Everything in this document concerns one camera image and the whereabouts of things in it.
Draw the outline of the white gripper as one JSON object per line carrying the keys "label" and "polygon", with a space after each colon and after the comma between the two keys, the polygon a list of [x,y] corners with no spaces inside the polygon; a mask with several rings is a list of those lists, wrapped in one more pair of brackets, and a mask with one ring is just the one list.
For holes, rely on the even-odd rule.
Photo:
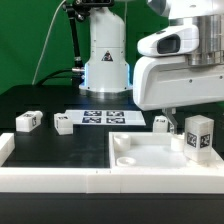
{"label": "white gripper", "polygon": [[141,57],[134,68],[133,100],[142,110],[163,109],[176,134],[175,107],[224,101],[224,64],[194,67],[185,56]]}

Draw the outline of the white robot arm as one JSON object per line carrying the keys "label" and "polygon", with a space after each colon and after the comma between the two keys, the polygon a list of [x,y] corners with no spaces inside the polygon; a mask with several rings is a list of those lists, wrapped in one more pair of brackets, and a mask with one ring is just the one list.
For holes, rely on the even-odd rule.
{"label": "white robot arm", "polygon": [[[169,26],[137,43],[133,100],[142,110],[224,101],[224,0],[146,0]],[[104,97],[128,86],[124,25],[91,11],[91,56],[82,91]]]}

